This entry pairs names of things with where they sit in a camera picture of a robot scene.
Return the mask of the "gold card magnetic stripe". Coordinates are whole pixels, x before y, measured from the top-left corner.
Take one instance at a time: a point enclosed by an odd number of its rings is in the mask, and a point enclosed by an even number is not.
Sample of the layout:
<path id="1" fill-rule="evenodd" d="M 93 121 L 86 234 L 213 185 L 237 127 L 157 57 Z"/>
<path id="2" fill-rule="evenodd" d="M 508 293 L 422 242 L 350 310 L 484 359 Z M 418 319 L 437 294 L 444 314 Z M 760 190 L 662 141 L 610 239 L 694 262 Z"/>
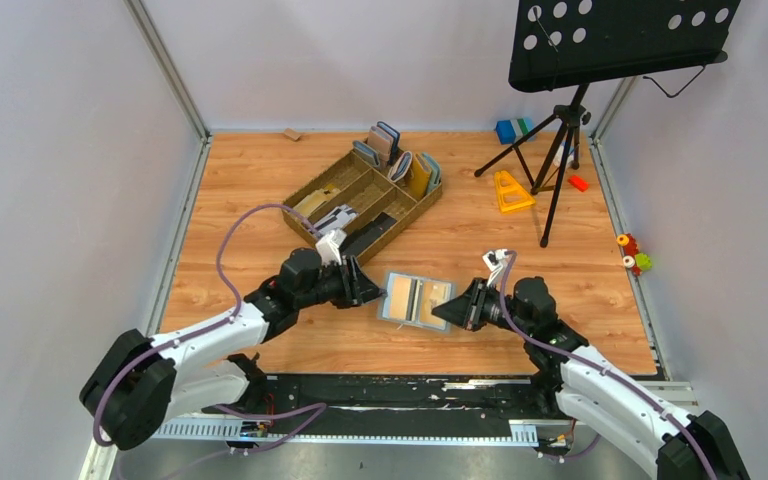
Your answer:
<path id="1" fill-rule="evenodd" d="M 419 281 L 414 277 L 390 275 L 383 316 L 389 320 L 411 322 L 418 285 Z"/>

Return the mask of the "white gold VIP card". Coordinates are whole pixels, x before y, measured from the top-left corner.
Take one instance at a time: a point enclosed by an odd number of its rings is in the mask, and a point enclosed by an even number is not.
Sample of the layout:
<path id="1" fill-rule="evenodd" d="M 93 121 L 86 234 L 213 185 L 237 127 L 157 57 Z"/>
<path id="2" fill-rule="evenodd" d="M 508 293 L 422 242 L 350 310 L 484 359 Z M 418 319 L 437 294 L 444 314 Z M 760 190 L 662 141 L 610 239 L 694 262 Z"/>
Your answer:
<path id="1" fill-rule="evenodd" d="M 447 323 L 437 317 L 432 310 L 450 299 L 451 284 L 448 282 L 426 280 L 422 283 L 419 297 L 417 321 L 423 328 L 446 331 Z"/>

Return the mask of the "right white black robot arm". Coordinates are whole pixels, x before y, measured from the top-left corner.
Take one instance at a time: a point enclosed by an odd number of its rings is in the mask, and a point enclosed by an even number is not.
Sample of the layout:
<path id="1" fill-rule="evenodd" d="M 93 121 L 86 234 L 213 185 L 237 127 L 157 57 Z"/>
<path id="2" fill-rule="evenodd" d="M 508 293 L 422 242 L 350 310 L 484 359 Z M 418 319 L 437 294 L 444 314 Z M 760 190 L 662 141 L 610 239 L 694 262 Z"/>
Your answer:
<path id="1" fill-rule="evenodd" d="M 518 280 L 510 295 L 476 278 L 432 312 L 468 331 L 494 325 L 522 334 L 538 369 L 533 398 L 539 407 L 583 421 L 651 478 L 748 478 L 720 417 L 710 411 L 694 415 L 613 366 L 559 317 L 543 278 Z"/>

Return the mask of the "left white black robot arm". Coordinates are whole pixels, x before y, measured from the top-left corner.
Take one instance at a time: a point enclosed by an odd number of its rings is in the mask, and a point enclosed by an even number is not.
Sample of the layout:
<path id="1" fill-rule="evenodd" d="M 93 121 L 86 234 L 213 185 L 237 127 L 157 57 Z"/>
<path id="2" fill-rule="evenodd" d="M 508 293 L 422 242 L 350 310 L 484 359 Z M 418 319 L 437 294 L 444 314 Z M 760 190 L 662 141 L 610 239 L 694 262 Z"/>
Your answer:
<path id="1" fill-rule="evenodd" d="M 123 332 L 79 394 L 93 417 L 94 441 L 130 450 L 175 417 L 243 399 L 260 372 L 241 349 L 283 334 L 305 308 L 355 308 L 385 294 L 356 257 L 324 262 L 317 251 L 298 248 L 277 274 L 220 314 L 153 337 Z"/>

